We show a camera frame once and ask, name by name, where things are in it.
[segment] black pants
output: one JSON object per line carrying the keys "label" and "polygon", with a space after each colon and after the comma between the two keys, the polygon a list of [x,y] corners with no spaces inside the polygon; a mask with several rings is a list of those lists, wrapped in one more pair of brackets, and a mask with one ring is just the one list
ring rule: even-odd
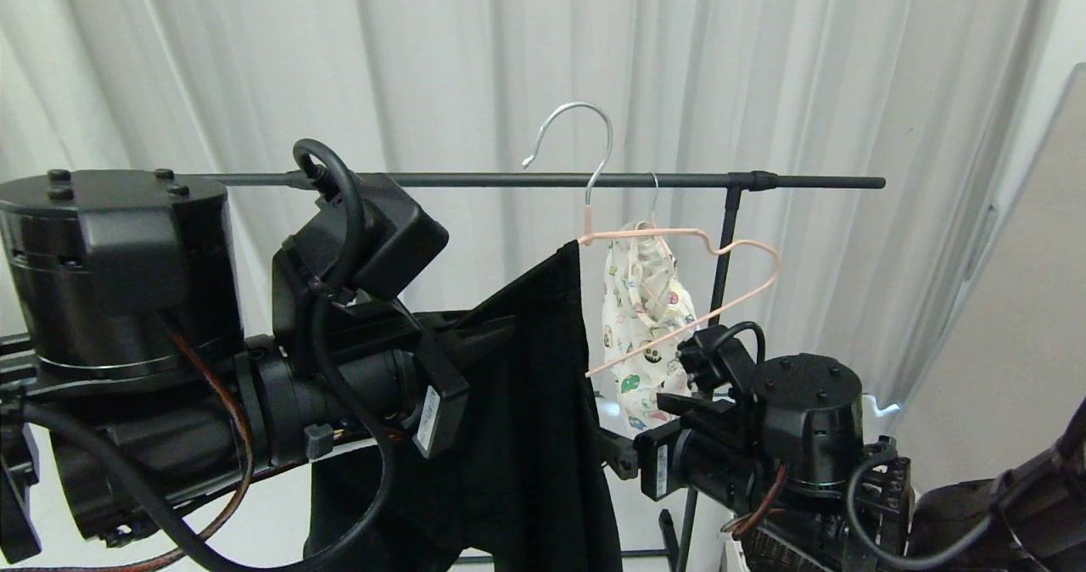
{"label": "black pants", "polygon": [[[337,571],[446,570],[462,549],[493,554],[502,571],[622,569],[596,443],[598,417],[581,317],[580,258],[568,243],[470,313],[424,316],[450,356],[458,333],[504,325],[510,336],[458,364],[471,387],[453,449],[425,460],[396,444],[396,483],[375,530]],[[330,544],[368,506],[376,450],[313,467],[306,551]]]}

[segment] white label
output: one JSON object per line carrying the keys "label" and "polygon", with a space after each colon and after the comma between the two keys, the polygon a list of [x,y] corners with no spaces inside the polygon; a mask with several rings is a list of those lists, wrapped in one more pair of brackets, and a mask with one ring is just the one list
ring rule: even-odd
{"label": "white label", "polygon": [[668,446],[656,449],[656,497],[668,495]]}
{"label": "white label", "polygon": [[415,437],[417,437],[418,444],[427,452],[430,450],[430,445],[432,444],[430,441],[433,437],[433,423],[438,419],[438,405],[440,403],[441,397],[438,395],[438,391],[432,385],[426,386],[422,417],[418,420],[418,432],[415,433]]}

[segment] curtain fold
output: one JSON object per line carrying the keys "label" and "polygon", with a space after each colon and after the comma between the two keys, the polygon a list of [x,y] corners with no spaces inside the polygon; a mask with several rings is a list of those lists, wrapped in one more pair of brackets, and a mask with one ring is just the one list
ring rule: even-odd
{"label": "curtain fold", "polygon": [[[887,406],[914,387],[950,310],[1035,2],[0,0],[0,177],[287,170],[299,138],[357,170],[513,173],[570,100],[613,117],[610,173],[883,175],[880,192],[746,193],[737,236],[780,247],[785,267],[724,320],[763,323],[771,355],[837,356]],[[598,162],[603,125],[566,116],[533,170]],[[412,193],[452,233],[405,294],[415,309],[472,305],[582,227],[578,190]],[[659,224],[718,236],[723,196],[665,189]],[[231,192],[253,333],[269,329],[270,255],[313,198]],[[648,216],[653,192],[593,198],[596,227],[619,228]],[[669,243],[704,312],[715,259]],[[593,363],[604,252],[582,258]],[[738,251],[727,296],[768,263]],[[22,329],[13,298],[0,285],[4,332]]]}

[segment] baby clothes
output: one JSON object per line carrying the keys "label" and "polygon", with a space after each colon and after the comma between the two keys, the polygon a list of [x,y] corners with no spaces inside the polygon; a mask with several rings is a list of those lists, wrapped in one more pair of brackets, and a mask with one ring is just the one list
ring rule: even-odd
{"label": "baby clothes", "polygon": [[[648,221],[623,229],[652,228]],[[662,237],[615,239],[604,271],[604,360],[632,352],[695,320],[694,302],[675,277],[675,258]],[[655,347],[611,368],[618,403],[630,433],[656,428],[674,418],[656,406],[656,394],[690,395],[678,346],[687,335]]]}

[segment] clothing rack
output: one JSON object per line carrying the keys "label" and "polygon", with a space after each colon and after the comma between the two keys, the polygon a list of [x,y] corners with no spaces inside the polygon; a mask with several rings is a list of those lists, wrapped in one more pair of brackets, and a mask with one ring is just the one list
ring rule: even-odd
{"label": "clothing rack", "polygon": [[[225,186],[286,186],[291,189],[312,189],[305,174],[292,170],[287,174],[210,174],[202,175]],[[389,174],[393,181],[405,189],[582,189],[589,174]],[[724,219],[720,228],[720,246],[735,240],[735,221],[738,219],[740,200],[744,192],[771,189],[884,189],[884,177],[837,177],[836,175],[776,175],[768,170],[744,174],[601,174],[597,189],[724,189]],[[709,309],[723,304],[728,282],[730,254],[718,256],[712,282]],[[720,323],[714,317],[709,325]],[[664,537],[662,549],[622,551],[626,558],[666,557],[671,572],[685,572],[694,533],[694,514],[697,510],[697,491],[686,491],[681,539],[677,539],[671,513],[660,511],[659,526]],[[460,563],[484,563],[489,557],[469,557]]]}

